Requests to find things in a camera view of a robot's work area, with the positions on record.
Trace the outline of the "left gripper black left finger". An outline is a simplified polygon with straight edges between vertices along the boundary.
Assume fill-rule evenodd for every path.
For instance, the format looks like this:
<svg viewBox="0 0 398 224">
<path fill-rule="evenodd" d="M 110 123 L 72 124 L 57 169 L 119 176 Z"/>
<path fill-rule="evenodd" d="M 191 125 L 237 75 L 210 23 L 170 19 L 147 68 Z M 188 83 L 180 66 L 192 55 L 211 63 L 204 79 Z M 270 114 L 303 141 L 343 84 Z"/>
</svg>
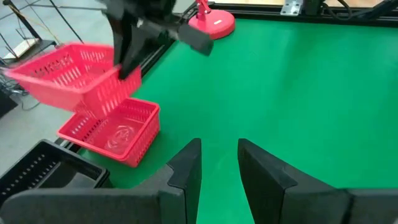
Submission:
<svg viewBox="0 0 398 224">
<path fill-rule="evenodd" d="M 196 224 L 201 140 L 132 189 L 35 189 L 7 199 L 2 224 Z"/>
</svg>

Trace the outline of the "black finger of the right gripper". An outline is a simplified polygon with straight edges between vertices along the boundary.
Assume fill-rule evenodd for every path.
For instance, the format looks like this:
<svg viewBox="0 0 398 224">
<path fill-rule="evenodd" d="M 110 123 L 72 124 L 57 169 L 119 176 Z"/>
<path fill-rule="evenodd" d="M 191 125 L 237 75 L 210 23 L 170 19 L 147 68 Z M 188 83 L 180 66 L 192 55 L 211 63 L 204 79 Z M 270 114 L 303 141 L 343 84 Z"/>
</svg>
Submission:
<svg viewBox="0 0 398 224">
<path fill-rule="evenodd" d="M 113 53 L 113 60 L 114 65 L 119 65 L 119 79 L 124 80 L 126 78 L 126 74 L 123 71 L 123 62 L 126 56 L 127 50 L 127 40 L 125 38 L 125 26 L 126 23 L 124 18 L 115 18 L 111 14 L 107 13 L 106 17 L 109 21 L 113 32 L 113 45 L 114 45 L 114 53 Z"/>
<path fill-rule="evenodd" d="M 140 65 L 146 56 L 146 35 L 141 29 L 143 24 L 144 21 L 137 21 L 131 26 L 131 38 L 129 40 L 125 56 L 125 74 L 130 74 L 131 71 Z"/>
</svg>

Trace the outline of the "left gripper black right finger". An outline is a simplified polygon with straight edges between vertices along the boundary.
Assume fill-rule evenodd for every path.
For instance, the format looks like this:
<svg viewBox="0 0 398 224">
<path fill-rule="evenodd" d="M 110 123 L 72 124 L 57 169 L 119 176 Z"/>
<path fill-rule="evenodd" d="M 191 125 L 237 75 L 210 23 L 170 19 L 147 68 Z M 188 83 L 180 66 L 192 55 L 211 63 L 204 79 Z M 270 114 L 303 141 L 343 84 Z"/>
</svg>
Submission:
<svg viewBox="0 0 398 224">
<path fill-rule="evenodd" d="M 255 224 L 398 224 L 398 189 L 335 188 L 247 139 L 238 163 Z"/>
</svg>

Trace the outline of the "red desk lamp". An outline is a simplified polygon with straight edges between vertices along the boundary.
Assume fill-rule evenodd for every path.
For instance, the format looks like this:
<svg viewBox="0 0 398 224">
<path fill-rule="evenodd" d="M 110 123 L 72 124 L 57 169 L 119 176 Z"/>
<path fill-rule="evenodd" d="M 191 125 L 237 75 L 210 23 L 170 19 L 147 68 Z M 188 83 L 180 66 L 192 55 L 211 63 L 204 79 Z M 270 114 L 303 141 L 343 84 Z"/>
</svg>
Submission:
<svg viewBox="0 0 398 224">
<path fill-rule="evenodd" d="M 198 12 L 188 24 L 215 39 L 230 35 L 235 29 L 235 17 L 228 11 L 210 9 L 208 0 L 195 0 Z"/>
</svg>

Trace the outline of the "black stand with board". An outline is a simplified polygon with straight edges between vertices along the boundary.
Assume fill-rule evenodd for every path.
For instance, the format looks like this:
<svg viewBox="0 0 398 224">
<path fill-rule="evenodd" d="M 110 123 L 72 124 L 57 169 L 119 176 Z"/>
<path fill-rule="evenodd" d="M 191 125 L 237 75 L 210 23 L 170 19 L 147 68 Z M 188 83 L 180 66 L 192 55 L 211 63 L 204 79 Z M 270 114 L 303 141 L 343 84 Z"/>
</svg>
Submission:
<svg viewBox="0 0 398 224">
<path fill-rule="evenodd" d="M 57 46 L 57 38 L 53 36 L 54 40 L 46 40 L 36 32 L 29 22 L 33 22 L 32 19 L 28 19 L 21 13 L 20 9 L 17 9 L 15 4 L 11 0 L 0 0 L 3 6 L 8 7 L 12 14 L 17 17 L 18 23 L 23 24 L 24 27 L 30 32 L 31 37 L 26 37 L 20 27 L 20 31 L 17 33 L 22 38 L 22 42 L 16 47 L 11 48 L 7 40 L 0 33 L 0 40 L 5 43 L 5 48 L 8 50 L 7 55 L 0 57 L 0 67 L 10 67 L 13 64 L 17 64 L 23 60 L 28 60 L 37 54 L 42 53 L 45 49 L 50 46 Z"/>
</svg>

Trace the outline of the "silver angle bracket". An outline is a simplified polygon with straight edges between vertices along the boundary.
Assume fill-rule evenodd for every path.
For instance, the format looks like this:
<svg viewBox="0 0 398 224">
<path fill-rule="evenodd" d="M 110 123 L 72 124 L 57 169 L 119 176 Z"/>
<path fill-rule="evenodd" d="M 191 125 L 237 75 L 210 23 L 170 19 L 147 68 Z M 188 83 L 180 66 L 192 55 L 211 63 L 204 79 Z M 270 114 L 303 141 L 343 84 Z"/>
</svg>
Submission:
<svg viewBox="0 0 398 224">
<path fill-rule="evenodd" d="M 284 0 L 281 16 L 298 16 L 302 10 L 304 0 Z"/>
</svg>

